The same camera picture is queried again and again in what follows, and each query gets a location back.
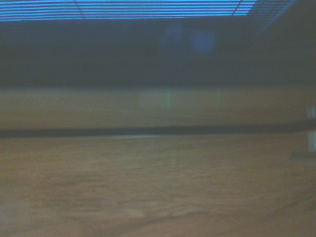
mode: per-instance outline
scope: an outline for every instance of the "beige wall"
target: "beige wall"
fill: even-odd
[[[315,88],[2,90],[0,128],[289,122],[315,101]]]

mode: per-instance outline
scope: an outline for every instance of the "green line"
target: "green line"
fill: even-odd
[[[170,109],[170,104],[171,104],[171,92],[170,92],[170,89],[168,89],[168,102],[167,102],[167,107],[168,109]]]
[[[218,89],[217,90],[217,108],[219,108],[220,101],[221,101],[221,90]]]

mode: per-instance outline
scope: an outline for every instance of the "blue light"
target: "blue light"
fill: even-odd
[[[0,1],[0,21],[246,16],[256,0]]]

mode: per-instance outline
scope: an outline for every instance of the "wood grain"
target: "wood grain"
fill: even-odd
[[[315,168],[288,162],[305,134],[11,139],[0,148],[5,237],[316,233]]]

